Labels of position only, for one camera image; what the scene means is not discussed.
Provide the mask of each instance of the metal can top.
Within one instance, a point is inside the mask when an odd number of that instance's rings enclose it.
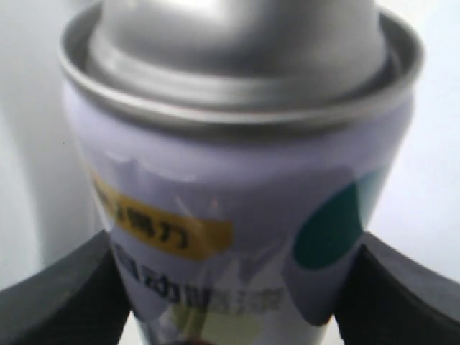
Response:
[[[60,49],[97,102],[175,127],[349,121],[407,96],[421,60],[416,35],[370,0],[110,0]]]

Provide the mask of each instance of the green circle graphic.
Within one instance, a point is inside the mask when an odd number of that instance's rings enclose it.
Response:
[[[306,269],[318,270],[348,253],[369,222],[386,175],[387,169],[371,172],[321,206],[297,235],[295,261]]]

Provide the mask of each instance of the yellow label stripe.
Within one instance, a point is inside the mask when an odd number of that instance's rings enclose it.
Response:
[[[205,260],[233,243],[229,221],[200,220],[162,211],[121,194],[91,172],[104,210],[126,232],[145,244],[191,260]]]

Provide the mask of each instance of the can rim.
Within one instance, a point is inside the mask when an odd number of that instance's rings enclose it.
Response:
[[[284,124],[309,129],[336,126],[363,116],[384,113],[388,110],[389,104],[400,104],[409,96],[423,64],[423,46],[415,31],[403,20],[383,11],[381,12],[383,31],[399,60],[404,60],[404,66],[399,78],[373,93],[322,107],[259,112],[175,105],[112,88],[92,79],[75,63],[78,53],[80,55],[85,53],[78,48],[81,47],[82,41],[88,40],[100,13],[100,4],[91,5],[77,14],[67,25],[60,38],[58,52],[61,68],[70,82],[97,104],[108,107],[125,119],[150,124],[169,124],[173,127],[190,125],[260,127]]]

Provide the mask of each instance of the silver can lid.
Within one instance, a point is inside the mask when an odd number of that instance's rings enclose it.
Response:
[[[96,80],[201,109],[292,109],[365,92],[384,73],[373,0],[105,0]]]

